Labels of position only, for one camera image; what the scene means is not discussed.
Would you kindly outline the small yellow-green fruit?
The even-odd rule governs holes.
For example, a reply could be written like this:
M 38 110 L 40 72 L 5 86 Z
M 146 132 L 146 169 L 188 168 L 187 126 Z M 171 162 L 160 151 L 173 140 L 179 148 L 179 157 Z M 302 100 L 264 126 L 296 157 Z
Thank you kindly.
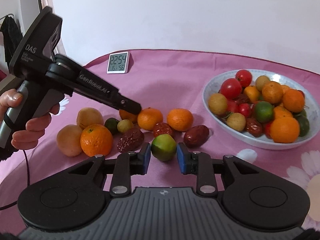
M 118 122 L 117 124 L 117 130 L 120 133 L 126 133 L 128 130 L 134 128 L 134 124 L 131 120 L 129 119 L 124 119 Z

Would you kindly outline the red date left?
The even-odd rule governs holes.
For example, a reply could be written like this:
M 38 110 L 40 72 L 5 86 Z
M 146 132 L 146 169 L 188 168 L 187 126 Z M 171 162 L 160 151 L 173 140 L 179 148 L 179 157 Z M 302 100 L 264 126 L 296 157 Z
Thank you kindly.
M 129 129 L 119 139 L 117 150 L 120 153 L 135 151 L 144 142 L 144 133 L 138 128 Z

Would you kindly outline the red date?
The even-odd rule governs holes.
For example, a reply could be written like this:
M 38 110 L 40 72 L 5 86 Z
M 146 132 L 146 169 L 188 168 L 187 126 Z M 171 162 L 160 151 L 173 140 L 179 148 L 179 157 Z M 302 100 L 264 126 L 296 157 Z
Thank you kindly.
M 138 128 L 129 129 L 119 139 L 117 150 L 120 153 L 135 151 L 144 142 L 144 133 Z
M 159 122 L 157 123 L 153 130 L 153 137 L 156 138 L 159 135 L 168 134 L 171 137 L 174 137 L 174 130 L 165 122 Z
M 198 125 L 185 132 L 183 142 L 188 148 L 196 148 L 203 145 L 208 137 L 208 127 L 205 125 Z

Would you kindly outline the mandarin orange middle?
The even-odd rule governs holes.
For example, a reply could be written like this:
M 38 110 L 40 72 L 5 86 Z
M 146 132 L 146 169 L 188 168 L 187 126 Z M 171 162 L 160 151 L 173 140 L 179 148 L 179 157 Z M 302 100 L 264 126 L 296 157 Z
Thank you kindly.
M 163 122 L 163 114 L 155 108 L 146 108 L 137 117 L 138 126 L 146 131 L 152 131 L 156 124 L 161 122 Z

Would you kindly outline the mandarin orange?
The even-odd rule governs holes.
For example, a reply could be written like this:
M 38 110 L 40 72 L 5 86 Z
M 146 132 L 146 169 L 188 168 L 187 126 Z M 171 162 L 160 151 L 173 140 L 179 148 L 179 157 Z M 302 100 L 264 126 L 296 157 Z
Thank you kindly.
M 146 108 L 137 117 L 138 126 L 146 131 L 152 131 L 156 124 L 161 122 L 163 122 L 163 114 L 155 108 Z
M 176 131 L 185 132 L 193 125 L 194 117 L 192 113 L 183 108 L 172 109 L 167 114 L 168 125 Z

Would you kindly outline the large orange with stem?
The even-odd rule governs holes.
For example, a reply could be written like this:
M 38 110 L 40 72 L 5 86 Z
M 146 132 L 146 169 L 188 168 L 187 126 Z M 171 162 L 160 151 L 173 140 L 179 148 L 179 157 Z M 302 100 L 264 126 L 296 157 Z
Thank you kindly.
M 113 147 L 113 135 L 104 125 L 93 124 L 82 131 L 80 145 L 89 157 L 99 154 L 107 156 Z

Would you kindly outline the white digital clock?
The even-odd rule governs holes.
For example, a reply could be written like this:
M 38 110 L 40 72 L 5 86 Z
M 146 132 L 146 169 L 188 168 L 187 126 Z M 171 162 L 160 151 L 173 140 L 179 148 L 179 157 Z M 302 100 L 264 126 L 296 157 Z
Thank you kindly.
M 109 55 L 107 74 L 125 74 L 129 69 L 130 53 L 128 51 Z

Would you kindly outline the red date middle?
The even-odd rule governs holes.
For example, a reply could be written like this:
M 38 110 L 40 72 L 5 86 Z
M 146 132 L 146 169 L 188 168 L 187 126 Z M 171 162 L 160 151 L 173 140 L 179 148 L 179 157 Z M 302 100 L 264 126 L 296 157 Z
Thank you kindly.
M 171 137 L 174 137 L 174 130 L 165 122 L 159 122 L 157 123 L 153 130 L 153 137 L 156 138 L 159 135 L 168 134 Z

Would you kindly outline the mandarin orange right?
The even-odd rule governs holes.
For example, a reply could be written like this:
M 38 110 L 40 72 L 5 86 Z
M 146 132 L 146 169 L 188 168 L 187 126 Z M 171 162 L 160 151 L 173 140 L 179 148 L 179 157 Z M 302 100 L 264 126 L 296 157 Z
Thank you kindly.
M 183 108 L 172 109 L 167 114 L 168 125 L 176 131 L 185 132 L 193 125 L 194 117 L 192 113 Z

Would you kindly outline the pink floral tablecloth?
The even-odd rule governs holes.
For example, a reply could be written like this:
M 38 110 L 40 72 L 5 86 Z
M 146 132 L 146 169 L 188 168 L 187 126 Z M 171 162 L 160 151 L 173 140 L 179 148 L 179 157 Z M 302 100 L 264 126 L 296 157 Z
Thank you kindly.
M 237 155 L 306 189 L 311 197 L 311 208 L 303 226 L 319 228 L 319 137 L 284 151 L 253 147 L 224 131 L 202 101 L 204 86 L 213 77 L 227 71 L 261 69 L 275 72 L 295 80 L 315 99 L 319 99 L 319 75 L 273 62 L 226 54 L 133 50 L 130 56 L 130 69 L 126 74 L 107 74 L 108 56 L 92 61 L 88 68 L 143 108 L 158 109 L 163 115 L 175 108 L 191 111 L 195 125 L 206 125 L 212 131 L 202 150 L 213 157 Z M 1 231 L 16 234 L 24 229 L 17 207 L 12 203 L 28 183 L 35 183 L 85 159 L 84 154 L 67 157 L 56 145 L 58 131 L 66 125 L 75 124 L 78 111 L 84 107 L 98 109 L 104 118 L 119 116 L 115 109 L 78 94 L 65 97 L 38 146 L 26 152 L 16 152 L 1 162 Z

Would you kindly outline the yellow longan left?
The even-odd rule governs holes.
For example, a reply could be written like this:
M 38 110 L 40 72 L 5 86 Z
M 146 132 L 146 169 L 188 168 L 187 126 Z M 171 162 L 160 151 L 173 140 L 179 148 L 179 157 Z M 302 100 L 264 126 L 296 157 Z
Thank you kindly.
M 228 108 L 226 97 L 220 93 L 214 93 L 209 97 L 208 107 L 215 115 L 224 115 Z

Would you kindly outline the red tomato large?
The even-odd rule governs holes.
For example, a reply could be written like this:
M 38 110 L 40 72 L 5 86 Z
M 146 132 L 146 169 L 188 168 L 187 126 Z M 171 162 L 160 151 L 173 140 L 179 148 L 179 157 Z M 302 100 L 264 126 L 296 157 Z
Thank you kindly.
M 228 100 L 233 100 L 242 93 L 242 86 L 236 78 L 229 78 L 222 83 L 220 93 Z

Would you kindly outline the green lime in bowl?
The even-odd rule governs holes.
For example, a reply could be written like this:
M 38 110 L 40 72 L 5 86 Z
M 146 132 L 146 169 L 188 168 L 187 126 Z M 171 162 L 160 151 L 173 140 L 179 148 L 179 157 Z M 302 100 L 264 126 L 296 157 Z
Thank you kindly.
M 254 106 L 254 116 L 260 123 L 266 123 L 273 119 L 273 106 L 266 101 L 259 101 Z

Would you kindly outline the front orange in bowl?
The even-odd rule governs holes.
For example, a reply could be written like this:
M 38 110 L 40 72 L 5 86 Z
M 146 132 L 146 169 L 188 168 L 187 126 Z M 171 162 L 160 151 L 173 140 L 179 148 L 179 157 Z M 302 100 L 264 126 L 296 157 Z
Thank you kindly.
M 270 127 L 270 136 L 276 143 L 293 143 L 300 134 L 298 121 L 293 117 L 275 119 Z

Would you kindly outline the white floral fruit bowl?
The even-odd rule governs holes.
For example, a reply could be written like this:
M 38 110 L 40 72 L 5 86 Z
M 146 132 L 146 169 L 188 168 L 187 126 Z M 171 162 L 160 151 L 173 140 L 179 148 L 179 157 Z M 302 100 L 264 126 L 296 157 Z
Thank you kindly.
M 203 103 L 232 137 L 267 150 L 302 146 L 319 135 L 319 105 L 299 83 L 278 73 L 232 70 L 204 87 Z

